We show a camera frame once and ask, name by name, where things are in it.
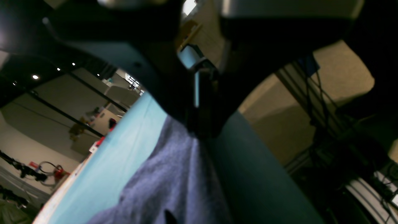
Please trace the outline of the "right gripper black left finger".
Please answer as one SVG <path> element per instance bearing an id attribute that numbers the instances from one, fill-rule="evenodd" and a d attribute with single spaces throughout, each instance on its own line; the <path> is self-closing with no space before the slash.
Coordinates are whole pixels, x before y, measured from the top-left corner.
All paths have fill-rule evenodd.
<path id="1" fill-rule="evenodd" d="M 195 70 L 177 57 L 182 0 L 160 3 L 122 0 L 67 0 L 57 9 L 42 0 L 1 1 L 1 50 L 11 60 L 1 71 L 1 105 L 27 93 L 58 113 L 34 88 L 71 73 L 67 62 L 99 62 L 133 75 L 158 104 L 199 136 L 194 109 Z"/>

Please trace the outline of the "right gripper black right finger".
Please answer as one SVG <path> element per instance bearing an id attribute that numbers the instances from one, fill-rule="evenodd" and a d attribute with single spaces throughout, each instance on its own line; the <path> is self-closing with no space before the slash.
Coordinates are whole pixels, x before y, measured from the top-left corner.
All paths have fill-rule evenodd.
<path id="1" fill-rule="evenodd" d="M 247 95 L 284 65 L 339 40 L 375 51 L 397 43 L 396 0 L 218 0 L 227 43 L 219 76 L 199 72 L 199 135 L 216 136 Z"/>

